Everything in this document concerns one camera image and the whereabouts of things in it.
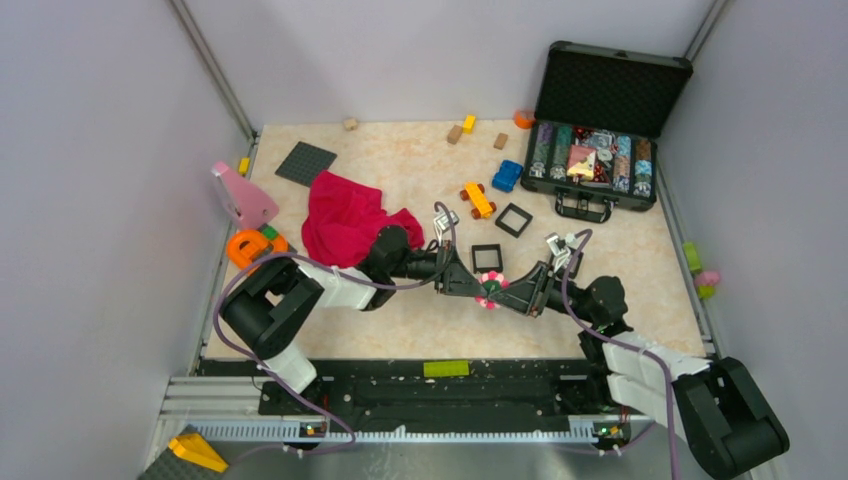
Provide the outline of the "pink flower brooch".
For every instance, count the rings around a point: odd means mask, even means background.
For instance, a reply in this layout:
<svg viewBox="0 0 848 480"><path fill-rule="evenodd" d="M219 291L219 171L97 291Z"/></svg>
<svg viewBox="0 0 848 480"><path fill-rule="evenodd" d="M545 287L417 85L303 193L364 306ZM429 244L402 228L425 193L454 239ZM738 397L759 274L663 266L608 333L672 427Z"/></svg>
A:
<svg viewBox="0 0 848 480"><path fill-rule="evenodd" d="M501 273L494 270L481 273L478 277L479 283L485 290L485 294L475 297L475 302L487 310L496 310L501 307L500 304L491 300L490 295L497 293L509 286L509 281Z"/></svg>

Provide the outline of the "magenta garment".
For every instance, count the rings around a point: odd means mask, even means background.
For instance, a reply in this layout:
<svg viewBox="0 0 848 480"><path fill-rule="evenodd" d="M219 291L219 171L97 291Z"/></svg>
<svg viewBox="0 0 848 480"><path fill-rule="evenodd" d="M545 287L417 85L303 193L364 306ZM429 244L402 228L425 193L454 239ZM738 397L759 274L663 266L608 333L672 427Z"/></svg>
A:
<svg viewBox="0 0 848 480"><path fill-rule="evenodd" d="M409 210L389 214L382 207L381 190L323 171L310 187L301 238L310 258L347 268L368 256L378 233L388 226L401 227L411 247L424 245L421 224Z"/></svg>

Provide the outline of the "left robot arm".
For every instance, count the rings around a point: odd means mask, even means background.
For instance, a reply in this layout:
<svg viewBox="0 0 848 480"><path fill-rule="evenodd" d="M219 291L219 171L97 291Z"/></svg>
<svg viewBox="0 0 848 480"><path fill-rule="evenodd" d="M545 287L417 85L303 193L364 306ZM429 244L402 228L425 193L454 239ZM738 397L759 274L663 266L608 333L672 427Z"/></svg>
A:
<svg viewBox="0 0 848 480"><path fill-rule="evenodd" d="M317 371L295 343L316 308L372 311L382 307L408 279L408 288L432 284L444 295L484 297L480 280L448 241L432 251L412 249L399 226L379 231L355 267L322 266L296 254L273 254L223 297L219 318L246 345L258 366L283 381L283 401L297 413L319 404Z"/></svg>

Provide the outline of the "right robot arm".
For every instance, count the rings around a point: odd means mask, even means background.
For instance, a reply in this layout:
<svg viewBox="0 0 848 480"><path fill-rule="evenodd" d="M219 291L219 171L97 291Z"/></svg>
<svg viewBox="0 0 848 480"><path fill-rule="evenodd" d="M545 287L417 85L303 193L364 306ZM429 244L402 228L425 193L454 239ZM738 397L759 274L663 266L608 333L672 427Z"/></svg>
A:
<svg viewBox="0 0 848 480"><path fill-rule="evenodd" d="M709 360L652 342L626 324L621 280L601 276L581 288L547 270L508 282L479 278L480 302L533 315L554 309L577 321L586 358L601 372L586 385L600 412L619 405L652 417L682 438L714 479L732 479L786 453L790 439L746 366Z"/></svg>

